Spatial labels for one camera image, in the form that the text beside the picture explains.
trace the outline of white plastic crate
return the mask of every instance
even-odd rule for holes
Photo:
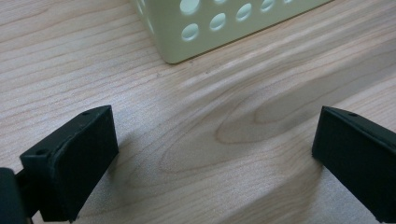
[[[224,45],[331,0],[131,0],[168,63]]]

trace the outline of screw hole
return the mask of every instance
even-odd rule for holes
[[[37,156],[41,156],[41,155],[47,154],[48,152],[49,152],[49,150],[47,148],[41,148],[38,151],[36,151],[35,154]]]

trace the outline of wooden table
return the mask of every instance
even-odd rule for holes
[[[76,223],[376,223],[310,150],[322,105],[396,131],[396,1],[335,0],[170,65],[127,0],[3,0],[0,92],[15,172],[113,106],[120,155]]]

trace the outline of basket hole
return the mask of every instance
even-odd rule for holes
[[[251,13],[251,4],[247,3],[241,8],[239,8],[238,12],[236,13],[236,19],[238,21],[244,21],[250,16]]]
[[[180,10],[184,14],[190,15],[198,9],[199,2],[200,0],[181,0]]]
[[[215,3],[220,5],[220,4],[225,3],[225,1],[226,1],[226,0],[215,0]]]
[[[262,11],[266,12],[269,11],[272,6],[274,5],[274,0],[264,0],[262,1]]]
[[[184,41],[192,41],[198,36],[199,28],[196,23],[190,24],[184,28],[181,37]]]
[[[221,29],[225,24],[225,14],[220,13],[217,16],[215,16],[212,21],[210,22],[210,29],[212,31],[217,31]]]

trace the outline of black plastic block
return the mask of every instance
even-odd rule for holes
[[[312,153],[378,221],[396,222],[396,133],[323,107]]]
[[[14,172],[0,168],[0,220],[2,223],[27,224],[21,194]]]
[[[76,220],[79,210],[118,154],[111,106],[71,119],[21,155],[37,186],[45,221]]]

